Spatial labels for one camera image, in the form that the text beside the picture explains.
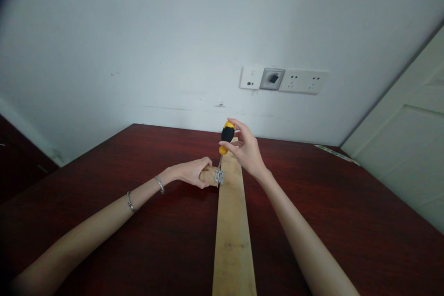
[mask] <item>left hand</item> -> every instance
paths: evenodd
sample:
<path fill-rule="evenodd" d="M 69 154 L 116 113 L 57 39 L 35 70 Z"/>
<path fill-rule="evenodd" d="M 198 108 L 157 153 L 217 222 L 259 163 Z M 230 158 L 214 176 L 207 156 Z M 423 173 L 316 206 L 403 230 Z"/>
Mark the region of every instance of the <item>left hand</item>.
<path fill-rule="evenodd" d="M 213 166 L 213 162 L 209 157 L 204 157 L 200 160 L 177 164 L 171 167 L 171 172 L 176 179 L 180 179 L 188 184 L 197 186 L 201 189 L 208 187 L 208 183 L 204 183 L 199 179 L 199 174 L 206 166 Z"/>

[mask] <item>dark red tabletop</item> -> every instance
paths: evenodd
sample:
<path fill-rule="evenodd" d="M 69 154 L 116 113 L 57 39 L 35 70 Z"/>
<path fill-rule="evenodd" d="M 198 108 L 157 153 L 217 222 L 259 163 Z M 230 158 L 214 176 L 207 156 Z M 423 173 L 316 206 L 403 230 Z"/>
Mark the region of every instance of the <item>dark red tabletop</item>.
<path fill-rule="evenodd" d="M 220 134 L 131 125 L 0 206 L 20 273 L 83 220 L 166 167 L 218 162 Z M 258 139 L 267 167 L 361 295 L 442 295 L 444 236 L 363 168 L 311 144 Z M 243 170 L 258 295 L 309 295 L 267 196 Z M 59 295 L 210 295 L 218 189 L 174 182 L 68 277 Z"/>

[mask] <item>electrical socket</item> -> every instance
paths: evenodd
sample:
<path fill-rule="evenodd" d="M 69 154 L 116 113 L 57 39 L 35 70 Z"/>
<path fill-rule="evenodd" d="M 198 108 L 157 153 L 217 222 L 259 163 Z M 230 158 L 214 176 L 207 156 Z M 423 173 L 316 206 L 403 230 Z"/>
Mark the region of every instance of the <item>electrical socket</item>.
<path fill-rule="evenodd" d="M 280 92 L 319 94 L 328 80 L 328 72 L 287 69 Z"/>
<path fill-rule="evenodd" d="M 285 69 L 280 68 L 265 68 L 262 81 L 260 82 L 261 89 L 278 90 L 284 77 Z"/>
<path fill-rule="evenodd" d="M 239 88 L 259 89 L 262 80 L 263 68 L 243 67 L 240 75 Z"/>

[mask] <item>silver bracelet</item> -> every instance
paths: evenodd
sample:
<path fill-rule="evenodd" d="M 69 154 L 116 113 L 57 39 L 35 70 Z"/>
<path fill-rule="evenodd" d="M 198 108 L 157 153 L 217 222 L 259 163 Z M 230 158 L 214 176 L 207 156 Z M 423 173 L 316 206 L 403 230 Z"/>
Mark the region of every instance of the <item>silver bracelet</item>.
<path fill-rule="evenodd" d="M 156 178 L 157 182 L 159 183 L 159 186 L 160 186 L 160 192 L 161 192 L 162 194 L 165 194 L 165 189 L 163 188 L 162 182 L 160 181 L 159 177 L 156 176 L 155 178 Z"/>
<path fill-rule="evenodd" d="M 137 212 L 137 210 L 134 209 L 133 204 L 131 203 L 131 200 L 130 200 L 130 192 L 131 192 L 131 191 L 128 191 L 128 193 L 126 194 L 126 197 L 128 198 L 128 206 L 131 208 L 131 211 L 132 211 L 133 213 L 135 213 L 135 212 Z"/>

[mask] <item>forearm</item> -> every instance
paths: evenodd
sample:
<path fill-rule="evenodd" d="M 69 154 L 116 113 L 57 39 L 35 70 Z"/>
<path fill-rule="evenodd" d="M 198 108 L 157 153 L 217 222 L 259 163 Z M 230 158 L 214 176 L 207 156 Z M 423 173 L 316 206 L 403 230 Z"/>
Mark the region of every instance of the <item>forearm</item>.
<path fill-rule="evenodd" d="M 166 169 L 159 175 L 163 185 L 175 179 Z M 160 189 L 156 179 L 130 194 L 137 210 Z M 71 271 L 115 233 L 133 215 L 126 194 L 69 231 L 12 282 L 20 295 L 52 295 Z"/>
<path fill-rule="evenodd" d="M 313 295 L 359 295 L 271 172 L 264 170 L 256 179 L 271 201 Z"/>

